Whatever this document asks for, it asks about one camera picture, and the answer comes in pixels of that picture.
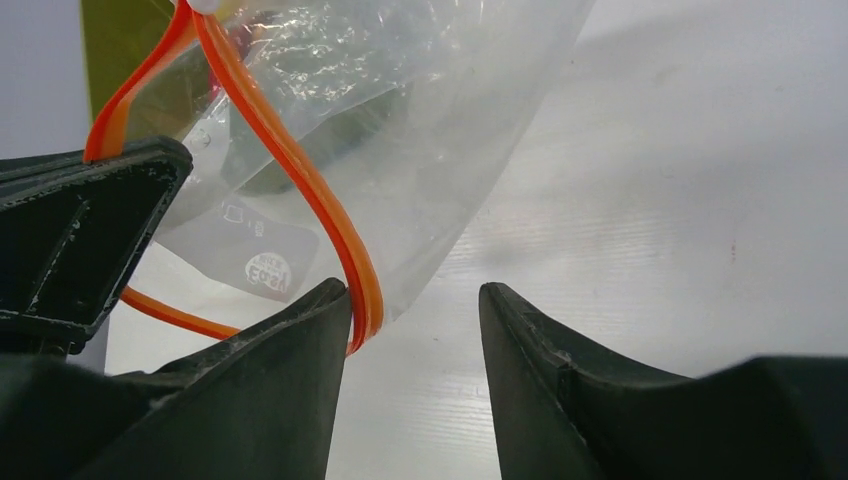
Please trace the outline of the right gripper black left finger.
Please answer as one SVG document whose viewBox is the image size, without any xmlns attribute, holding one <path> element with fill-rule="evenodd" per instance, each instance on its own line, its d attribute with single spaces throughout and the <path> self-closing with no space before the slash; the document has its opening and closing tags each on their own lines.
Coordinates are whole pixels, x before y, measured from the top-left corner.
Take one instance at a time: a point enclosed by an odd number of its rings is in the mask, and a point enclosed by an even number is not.
<svg viewBox="0 0 848 480">
<path fill-rule="evenodd" d="M 155 372 L 1 359 L 5 479 L 321 479 L 351 304 L 328 279 Z"/>
</svg>

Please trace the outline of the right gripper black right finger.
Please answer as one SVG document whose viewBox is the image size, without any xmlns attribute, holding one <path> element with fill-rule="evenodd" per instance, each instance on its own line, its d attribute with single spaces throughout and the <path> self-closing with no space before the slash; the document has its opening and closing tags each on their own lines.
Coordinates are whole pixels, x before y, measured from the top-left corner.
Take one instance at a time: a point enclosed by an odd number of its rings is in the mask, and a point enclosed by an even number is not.
<svg viewBox="0 0 848 480">
<path fill-rule="evenodd" d="M 843 479 L 847 361 L 760 356 L 699 378 L 623 356 L 509 286 L 479 291 L 505 479 Z"/>
</svg>

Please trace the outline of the clear zip bag orange zipper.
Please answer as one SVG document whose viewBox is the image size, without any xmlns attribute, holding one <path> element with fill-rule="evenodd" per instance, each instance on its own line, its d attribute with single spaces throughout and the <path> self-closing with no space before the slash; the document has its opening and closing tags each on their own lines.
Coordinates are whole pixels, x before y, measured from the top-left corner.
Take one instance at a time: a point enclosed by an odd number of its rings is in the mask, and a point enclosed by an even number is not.
<svg viewBox="0 0 848 480">
<path fill-rule="evenodd" d="M 164 135 L 193 171 L 156 242 L 232 296 L 343 275 L 357 351 L 503 173 L 589 1 L 178 1 L 89 163 Z"/>
</svg>

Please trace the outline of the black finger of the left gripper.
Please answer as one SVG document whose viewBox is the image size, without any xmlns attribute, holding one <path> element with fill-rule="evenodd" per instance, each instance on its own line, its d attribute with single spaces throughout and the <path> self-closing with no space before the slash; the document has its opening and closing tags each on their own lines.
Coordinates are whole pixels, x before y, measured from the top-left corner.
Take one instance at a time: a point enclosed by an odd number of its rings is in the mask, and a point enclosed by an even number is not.
<svg viewBox="0 0 848 480">
<path fill-rule="evenodd" d="M 2 352 L 80 352 L 192 167 L 164 136 L 94 163 L 79 151 L 2 160 Z"/>
</svg>

